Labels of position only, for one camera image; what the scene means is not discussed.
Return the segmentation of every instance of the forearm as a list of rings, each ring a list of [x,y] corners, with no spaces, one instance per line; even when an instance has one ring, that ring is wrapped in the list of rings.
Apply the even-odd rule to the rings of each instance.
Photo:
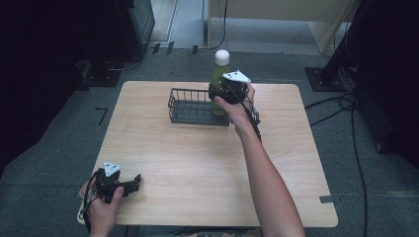
[[[264,236],[304,236],[298,212],[281,175],[251,126],[238,129],[250,189]]]

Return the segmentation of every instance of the bottle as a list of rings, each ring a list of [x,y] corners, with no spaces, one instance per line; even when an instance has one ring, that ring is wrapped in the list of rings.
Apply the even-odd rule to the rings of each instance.
[[[213,69],[212,77],[210,80],[210,84],[216,88],[221,88],[221,83],[225,80],[222,77],[222,73],[230,72],[230,54],[228,51],[222,49],[215,53],[215,68]],[[210,101],[210,109],[212,113],[216,116],[224,116],[225,111],[218,106],[218,104],[214,101]]]

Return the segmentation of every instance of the floor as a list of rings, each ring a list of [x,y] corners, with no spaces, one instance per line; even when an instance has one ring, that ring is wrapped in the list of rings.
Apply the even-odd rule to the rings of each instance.
[[[151,43],[174,42],[174,48],[206,48],[207,8],[205,1],[152,0],[156,27]],[[212,46],[223,37],[222,19],[212,19]],[[226,19],[225,40],[219,48],[230,51],[277,52],[319,55],[307,22],[277,20]],[[341,41],[347,29],[343,24],[324,54],[332,55],[335,43]]]

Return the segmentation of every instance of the table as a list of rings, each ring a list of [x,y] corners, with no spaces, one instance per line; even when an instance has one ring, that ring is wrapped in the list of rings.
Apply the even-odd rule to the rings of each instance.
[[[303,108],[292,84],[253,84],[263,144],[283,176],[305,227],[338,218]],[[172,88],[208,83],[125,82],[94,171],[122,165],[120,181],[137,174],[139,191],[123,199],[117,224],[259,226],[234,125],[171,123]]]
[[[211,48],[211,18],[224,16],[225,0],[207,0],[208,48]],[[233,0],[228,1],[227,18],[308,22],[320,53],[330,44],[356,0]]]

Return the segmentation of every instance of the bottle cap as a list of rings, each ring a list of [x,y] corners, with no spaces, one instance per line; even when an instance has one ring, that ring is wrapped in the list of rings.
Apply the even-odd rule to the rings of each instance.
[[[215,53],[215,64],[218,66],[228,65],[230,62],[230,54],[228,51],[222,49]]]

